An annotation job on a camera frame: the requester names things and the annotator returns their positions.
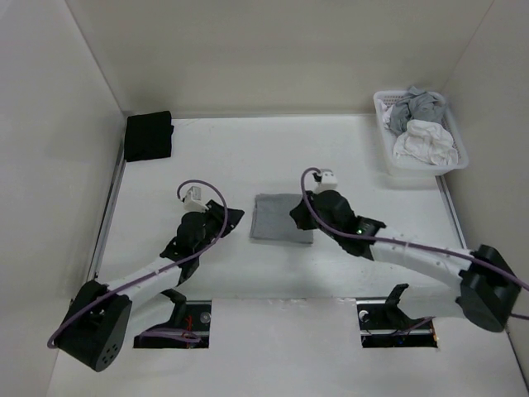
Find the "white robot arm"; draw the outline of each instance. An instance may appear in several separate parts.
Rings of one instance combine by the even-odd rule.
[[[200,253],[220,233],[220,237],[227,236],[244,211],[226,208],[223,232],[224,206],[213,200],[203,205],[200,188],[192,187],[183,203],[190,212],[182,217],[176,237],[159,258],[106,285],[91,280],[81,287],[55,340],[52,337],[55,347],[102,371],[112,364],[126,339],[166,323],[185,305],[185,297],[172,288],[191,277],[198,268]]]
[[[317,187],[305,192],[307,197],[290,212],[298,228],[318,228],[353,256],[400,265],[442,283],[425,288],[397,285],[389,291],[384,305],[390,313],[385,316],[386,323],[390,317],[394,329],[404,329],[418,318],[460,317],[491,332],[505,328],[521,287],[473,263],[474,259],[484,261],[494,270],[513,275],[498,251],[490,246],[477,251],[448,250],[412,241],[383,222],[356,216],[347,200],[335,191],[337,180],[331,170],[319,170],[313,176]]]

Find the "rectangular opening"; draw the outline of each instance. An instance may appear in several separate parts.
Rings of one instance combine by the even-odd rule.
[[[179,314],[179,319],[174,316],[163,328],[185,329],[198,337],[200,342],[179,342],[165,337],[135,337],[135,349],[207,349],[209,348],[209,328],[212,319],[212,301],[186,302],[185,310]]]
[[[415,320],[404,329],[396,329],[391,316],[369,315],[377,311],[380,313],[383,308],[384,299],[357,301],[362,347],[437,347],[436,331],[431,320],[409,331],[422,320]]]

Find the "laundry basket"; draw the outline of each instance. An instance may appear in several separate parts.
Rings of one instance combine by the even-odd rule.
[[[386,105],[391,106],[398,102],[407,91],[378,91],[374,96],[374,108],[377,112],[377,125],[379,126],[379,134],[382,139],[382,146],[384,148],[384,159],[388,167],[388,172],[394,176],[415,176],[426,177],[443,175],[449,171],[466,168],[469,164],[469,156],[463,146],[463,141],[457,127],[455,126],[454,116],[449,108],[446,109],[445,116],[441,124],[454,137],[454,148],[457,150],[459,161],[453,165],[429,165],[416,159],[411,155],[401,155],[398,158],[393,156],[393,147],[397,140],[397,135],[384,127],[382,122],[382,110],[379,100]]]

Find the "gray towel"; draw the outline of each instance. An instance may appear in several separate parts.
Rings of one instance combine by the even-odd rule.
[[[393,106],[389,129],[400,135],[407,130],[407,122],[410,120],[441,124],[445,110],[446,102],[438,93],[428,93],[424,89],[411,87]]]
[[[254,217],[250,237],[312,244],[312,230],[298,230],[288,214],[301,201],[301,194],[258,194],[255,196]]]

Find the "black cloth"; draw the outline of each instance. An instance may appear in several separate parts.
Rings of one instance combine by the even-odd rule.
[[[171,112],[130,116],[126,120],[125,160],[153,160],[171,157]]]

